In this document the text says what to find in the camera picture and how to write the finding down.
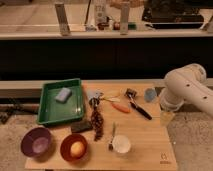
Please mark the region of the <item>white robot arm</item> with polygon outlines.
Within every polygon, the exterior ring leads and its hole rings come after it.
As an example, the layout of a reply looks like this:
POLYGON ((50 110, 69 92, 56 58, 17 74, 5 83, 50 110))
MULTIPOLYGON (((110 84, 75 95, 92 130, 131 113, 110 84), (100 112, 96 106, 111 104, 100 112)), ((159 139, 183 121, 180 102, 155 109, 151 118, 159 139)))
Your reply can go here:
POLYGON ((213 90, 203 84, 207 74, 200 64, 189 64, 168 72, 159 103, 165 111, 177 111, 185 101, 213 117, 213 90))

